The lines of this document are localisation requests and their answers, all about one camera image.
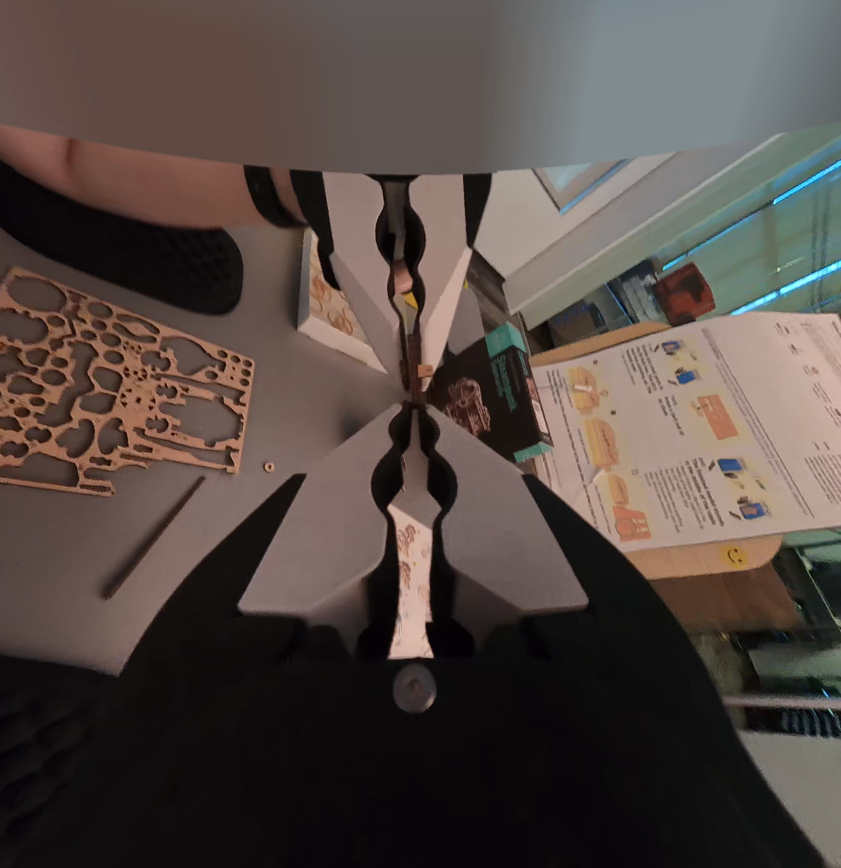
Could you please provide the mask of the white laminated instruction sheet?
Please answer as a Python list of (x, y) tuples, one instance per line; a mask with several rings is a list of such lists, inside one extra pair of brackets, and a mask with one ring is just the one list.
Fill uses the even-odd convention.
[(534, 365), (543, 479), (624, 552), (841, 528), (841, 317), (750, 312)]

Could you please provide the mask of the laser-cut wooden parts sheet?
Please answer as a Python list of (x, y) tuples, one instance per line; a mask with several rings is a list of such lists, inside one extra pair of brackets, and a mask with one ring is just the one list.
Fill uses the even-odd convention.
[(109, 497), (157, 462), (237, 475), (255, 365), (13, 266), (0, 280), (0, 484)]

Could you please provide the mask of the black model kit box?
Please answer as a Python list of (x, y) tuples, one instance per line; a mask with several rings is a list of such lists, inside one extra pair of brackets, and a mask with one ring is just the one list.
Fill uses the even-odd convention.
[(505, 323), (442, 363), (429, 404), (514, 463), (553, 449), (523, 336)]

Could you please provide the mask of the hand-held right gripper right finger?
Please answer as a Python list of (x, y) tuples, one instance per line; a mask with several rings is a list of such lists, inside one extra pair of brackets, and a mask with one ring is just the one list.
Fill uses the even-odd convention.
[(435, 655), (473, 655), (526, 619), (585, 610), (588, 596), (515, 465), (438, 410), (417, 411), (428, 461), (430, 617)]

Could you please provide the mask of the black padded wrist rest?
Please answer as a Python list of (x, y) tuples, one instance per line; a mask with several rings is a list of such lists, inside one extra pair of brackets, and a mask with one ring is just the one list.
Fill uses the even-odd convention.
[(0, 655), (0, 867), (19, 866), (116, 680), (86, 667)]
[(159, 226), (92, 208), (2, 160), (0, 228), (48, 259), (182, 310), (222, 316), (241, 299), (241, 251), (225, 230)]

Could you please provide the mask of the red storage crate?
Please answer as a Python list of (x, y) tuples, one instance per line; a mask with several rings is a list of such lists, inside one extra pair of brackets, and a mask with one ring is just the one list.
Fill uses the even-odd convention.
[(658, 279), (653, 291), (671, 327), (693, 323), (716, 310), (712, 290), (694, 263), (665, 273)]

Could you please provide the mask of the dark wooden model part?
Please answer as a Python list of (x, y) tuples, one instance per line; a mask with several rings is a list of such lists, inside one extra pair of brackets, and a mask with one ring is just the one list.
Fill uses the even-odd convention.
[(404, 391), (413, 404), (424, 400), (424, 386), (426, 379), (432, 376), (433, 368), (423, 362), (422, 337), (418, 330), (405, 333), (402, 336), (402, 359), (400, 362), (400, 376)]

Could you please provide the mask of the person's left forearm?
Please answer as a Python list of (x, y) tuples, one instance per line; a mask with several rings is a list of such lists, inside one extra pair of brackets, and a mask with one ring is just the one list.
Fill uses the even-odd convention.
[(264, 224), (239, 164), (3, 124), (0, 160), (72, 201), (141, 222), (194, 229)]

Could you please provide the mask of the black wristband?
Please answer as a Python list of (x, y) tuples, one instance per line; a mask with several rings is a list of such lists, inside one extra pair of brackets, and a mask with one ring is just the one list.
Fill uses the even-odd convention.
[(248, 164), (242, 168), (251, 201), (265, 222), (284, 229), (308, 226), (302, 212), (282, 199), (271, 168)]

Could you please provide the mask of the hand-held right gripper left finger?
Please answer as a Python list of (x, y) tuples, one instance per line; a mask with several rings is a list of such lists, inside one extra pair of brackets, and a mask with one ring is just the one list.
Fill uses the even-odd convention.
[(407, 405), (388, 408), (301, 480), (238, 608), (332, 627), (355, 655), (388, 655), (399, 607), (396, 529)]

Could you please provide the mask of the light wooden side table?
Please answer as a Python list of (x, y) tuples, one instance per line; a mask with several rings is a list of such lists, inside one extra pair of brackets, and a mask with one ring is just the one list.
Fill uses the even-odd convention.
[[(722, 630), (799, 620), (770, 568), (783, 535), (769, 470), (699, 327), (633, 325), (531, 366), (554, 441), (535, 474), (648, 580), (673, 585), (676, 613)], [(590, 377), (597, 396), (545, 387)], [(614, 503), (587, 502), (596, 467), (618, 477)], [(726, 569), (731, 545), (747, 569)]]

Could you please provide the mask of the white illustrated instruction booklet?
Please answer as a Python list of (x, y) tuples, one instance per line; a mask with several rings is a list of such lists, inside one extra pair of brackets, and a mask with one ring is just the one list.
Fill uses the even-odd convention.
[[(347, 297), (332, 288), (319, 263), (318, 238), (307, 229), (303, 236), (297, 330), (328, 348), (384, 371), (371, 349)], [(432, 506), (419, 494), (418, 457), (401, 460), (404, 483), (388, 513), (396, 531), (399, 601), (389, 656), (393, 659), (433, 657), (426, 635), (430, 619)]]

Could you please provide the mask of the thin dark wooden stick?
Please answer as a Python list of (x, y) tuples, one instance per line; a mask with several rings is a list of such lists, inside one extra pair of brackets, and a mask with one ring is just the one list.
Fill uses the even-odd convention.
[(101, 601), (110, 601), (116, 595), (205, 482), (206, 477), (199, 476), (176, 503), (170, 507), (166, 515), (160, 519), (154, 530), (145, 537), (144, 541), (134, 549), (132, 554), (105, 580), (99, 591), (99, 599)]

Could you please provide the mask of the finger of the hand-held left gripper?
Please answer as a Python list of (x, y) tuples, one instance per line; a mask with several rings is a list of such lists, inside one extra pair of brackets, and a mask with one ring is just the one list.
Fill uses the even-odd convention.
[(402, 319), (393, 306), (392, 262), (381, 251), (379, 223), (388, 224), (389, 187), (403, 193), (408, 176), (324, 172), (333, 251), (329, 261), (371, 349), (398, 386), (404, 374)]
[(408, 204), (413, 215), (408, 228), (408, 266), (417, 304), (410, 333), (418, 328), (423, 362), (435, 371), (470, 261), (462, 175), (416, 177), (408, 186)]

